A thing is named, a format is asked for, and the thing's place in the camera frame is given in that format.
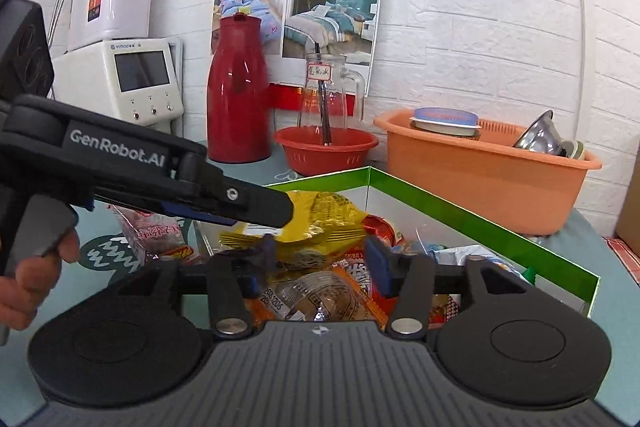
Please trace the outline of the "person's left hand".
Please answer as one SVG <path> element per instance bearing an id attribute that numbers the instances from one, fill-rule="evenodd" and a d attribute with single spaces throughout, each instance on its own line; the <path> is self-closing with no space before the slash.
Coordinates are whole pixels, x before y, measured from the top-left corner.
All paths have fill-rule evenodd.
<path id="1" fill-rule="evenodd" d="M 73 229 L 56 251 L 25 259 L 17 265 L 14 277 L 1 277 L 1 323 L 14 331 L 27 329 L 41 303 L 58 283 L 62 262 L 74 263 L 79 255 L 79 237 Z"/>

